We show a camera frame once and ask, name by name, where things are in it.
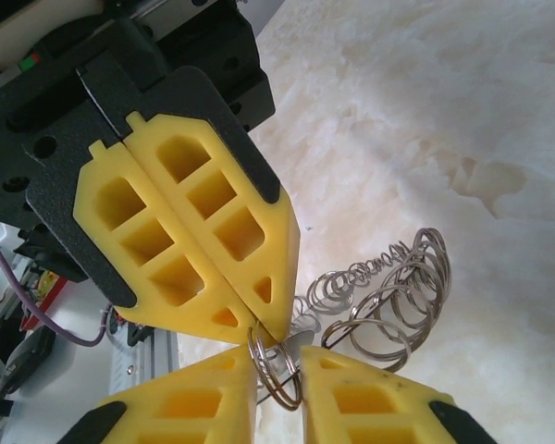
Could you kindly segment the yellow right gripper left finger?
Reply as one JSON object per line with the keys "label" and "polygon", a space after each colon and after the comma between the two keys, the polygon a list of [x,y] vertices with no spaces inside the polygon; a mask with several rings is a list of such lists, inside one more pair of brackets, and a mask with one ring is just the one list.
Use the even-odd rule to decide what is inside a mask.
{"label": "yellow right gripper left finger", "polygon": [[64,444],[253,444],[254,365],[223,351],[101,401]]}

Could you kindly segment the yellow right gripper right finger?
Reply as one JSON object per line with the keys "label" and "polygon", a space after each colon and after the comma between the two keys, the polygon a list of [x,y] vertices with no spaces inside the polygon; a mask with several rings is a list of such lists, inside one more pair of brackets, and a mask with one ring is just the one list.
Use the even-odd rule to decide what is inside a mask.
{"label": "yellow right gripper right finger", "polygon": [[304,444],[499,444],[454,399],[317,346],[302,348]]}

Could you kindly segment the black handheld device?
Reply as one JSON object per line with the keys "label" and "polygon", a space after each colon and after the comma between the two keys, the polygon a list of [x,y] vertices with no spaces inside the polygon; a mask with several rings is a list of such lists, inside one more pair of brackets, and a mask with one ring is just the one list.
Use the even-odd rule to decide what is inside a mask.
{"label": "black handheld device", "polygon": [[56,333],[43,326],[33,331],[11,352],[0,377],[0,394],[17,391],[50,356]]}

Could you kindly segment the aluminium mounting rail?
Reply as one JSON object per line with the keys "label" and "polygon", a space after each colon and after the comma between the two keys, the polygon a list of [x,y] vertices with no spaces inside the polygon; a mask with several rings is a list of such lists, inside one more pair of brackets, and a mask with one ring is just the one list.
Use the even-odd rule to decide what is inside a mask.
{"label": "aluminium mounting rail", "polygon": [[128,344],[128,324],[106,334],[113,346],[108,395],[132,389],[154,378],[179,370],[177,334],[155,328],[136,345]]}

